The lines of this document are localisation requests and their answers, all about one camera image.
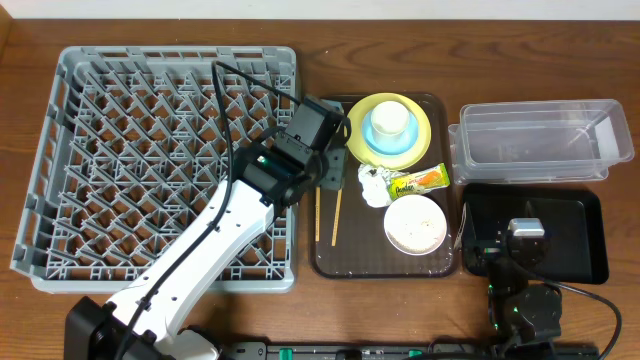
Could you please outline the light blue bowl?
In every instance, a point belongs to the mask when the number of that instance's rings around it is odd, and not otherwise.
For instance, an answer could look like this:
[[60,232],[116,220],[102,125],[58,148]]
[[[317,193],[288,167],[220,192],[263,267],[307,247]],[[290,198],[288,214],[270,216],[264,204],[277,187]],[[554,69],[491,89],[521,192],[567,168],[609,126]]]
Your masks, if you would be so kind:
[[417,142],[419,125],[413,113],[409,113],[409,120],[403,132],[393,140],[383,141],[373,127],[372,111],[369,111],[362,122],[362,135],[365,144],[375,153],[385,156],[397,156],[410,150]]

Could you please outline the yellow plate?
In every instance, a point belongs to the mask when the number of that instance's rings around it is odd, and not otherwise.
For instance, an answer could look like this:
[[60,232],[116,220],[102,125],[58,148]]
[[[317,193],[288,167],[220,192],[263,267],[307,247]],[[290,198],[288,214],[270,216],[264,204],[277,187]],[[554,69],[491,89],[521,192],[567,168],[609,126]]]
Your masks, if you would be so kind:
[[[397,156],[385,156],[373,152],[364,141],[362,122],[365,115],[384,101],[402,103],[416,117],[419,125],[419,135],[416,144],[407,152]],[[351,154],[361,163],[384,167],[391,170],[403,170],[416,164],[427,152],[431,141],[431,125],[425,111],[413,100],[395,93],[377,93],[357,101],[349,110],[352,133],[347,142]]]

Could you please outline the cream cup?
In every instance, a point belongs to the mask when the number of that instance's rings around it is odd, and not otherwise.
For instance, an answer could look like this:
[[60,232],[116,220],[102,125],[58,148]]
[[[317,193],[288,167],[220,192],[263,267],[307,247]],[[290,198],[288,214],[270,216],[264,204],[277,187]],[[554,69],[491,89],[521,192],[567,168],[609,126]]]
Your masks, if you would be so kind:
[[409,125],[408,109],[397,101],[384,101],[371,112],[373,137],[378,143],[398,141]]

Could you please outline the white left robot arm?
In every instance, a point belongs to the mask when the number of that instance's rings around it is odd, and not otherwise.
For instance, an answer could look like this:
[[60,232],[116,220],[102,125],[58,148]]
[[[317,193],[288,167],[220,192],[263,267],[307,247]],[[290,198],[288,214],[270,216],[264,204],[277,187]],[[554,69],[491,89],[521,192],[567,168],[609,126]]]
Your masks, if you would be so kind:
[[317,186],[338,189],[336,150],[351,134],[341,107],[304,98],[286,127],[235,150],[229,175],[140,277],[100,305],[83,297],[65,321],[66,359],[216,359],[186,317],[238,252]]

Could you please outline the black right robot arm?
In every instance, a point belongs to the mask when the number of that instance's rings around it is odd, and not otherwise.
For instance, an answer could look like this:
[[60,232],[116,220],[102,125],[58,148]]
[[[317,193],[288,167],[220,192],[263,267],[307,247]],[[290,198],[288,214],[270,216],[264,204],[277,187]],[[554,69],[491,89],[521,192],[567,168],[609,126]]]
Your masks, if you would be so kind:
[[494,245],[474,249],[489,281],[489,319],[496,330],[490,351],[498,359],[531,358],[539,345],[561,335],[561,291],[529,283],[528,268],[541,262],[549,247],[538,220],[515,219]]

